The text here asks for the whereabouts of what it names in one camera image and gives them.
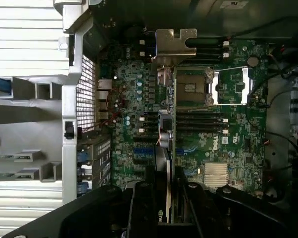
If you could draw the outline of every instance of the heatsink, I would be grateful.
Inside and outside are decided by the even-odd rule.
[[[228,181],[228,163],[204,163],[204,185],[223,187]]]

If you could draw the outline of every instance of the chipset heatsink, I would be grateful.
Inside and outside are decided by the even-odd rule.
[[[204,185],[216,188],[227,185],[228,163],[204,163]]]

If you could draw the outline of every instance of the label sticker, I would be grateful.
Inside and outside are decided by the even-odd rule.
[[[228,145],[228,136],[222,137],[222,145]]]
[[[243,9],[248,4],[247,1],[224,1],[221,9]]]

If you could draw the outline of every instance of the motherboard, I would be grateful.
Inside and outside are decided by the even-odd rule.
[[[161,123],[158,115],[170,100],[170,90],[159,84],[141,47],[141,41],[113,42],[99,59],[99,77],[113,79],[104,100],[109,116],[101,124],[112,134],[111,179],[121,188],[143,180],[145,166],[154,163]],[[211,191],[229,184],[258,195],[262,172],[255,163],[261,164],[264,157],[264,147],[258,145],[265,140],[266,110],[253,104],[266,102],[265,87],[251,95],[251,104],[240,102],[245,101],[245,76],[249,77],[249,87],[267,76],[268,44],[230,40],[226,52],[221,62],[188,60],[174,68],[174,161],[184,168],[188,181],[203,183]],[[217,103],[208,102],[208,70],[218,77],[213,89],[218,94]]]

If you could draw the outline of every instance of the green circuit board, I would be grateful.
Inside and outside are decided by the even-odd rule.
[[[113,90],[109,103],[123,100],[119,108],[119,118],[109,125],[112,133],[112,184],[124,188],[128,182],[142,180],[144,168],[152,163],[151,154],[134,153],[134,148],[152,148],[155,142],[138,142],[135,138],[154,138],[153,134],[140,134],[142,123],[139,117],[144,112],[157,112],[166,106],[166,88],[158,85],[156,77],[151,73],[151,64],[141,58],[125,55],[125,48],[133,49],[133,45],[114,43],[106,57],[101,59],[101,77],[117,78],[113,80]],[[221,70],[246,66],[250,56],[257,56],[260,61],[255,68],[249,68],[252,84],[257,85],[267,76],[268,44],[252,40],[232,40],[229,47],[229,58],[223,64],[208,65],[213,70]],[[205,65],[180,65],[176,68],[177,80],[181,77],[202,75]],[[241,101],[242,69],[221,71],[219,74],[219,103],[236,103]],[[254,95],[254,102],[265,103],[264,89]],[[249,118],[245,118],[245,105],[238,106],[206,106],[203,101],[182,100],[177,103],[177,110],[203,111],[224,113],[228,120],[228,133],[204,133],[199,131],[181,132],[176,134],[176,148],[183,153],[177,155],[176,163],[184,168],[189,181],[204,183],[205,164],[227,164],[228,183],[238,189],[255,195],[261,191],[261,171],[255,167],[254,161],[261,163],[264,147],[258,145],[264,139],[263,129],[266,128],[266,110],[256,109],[249,105]]]

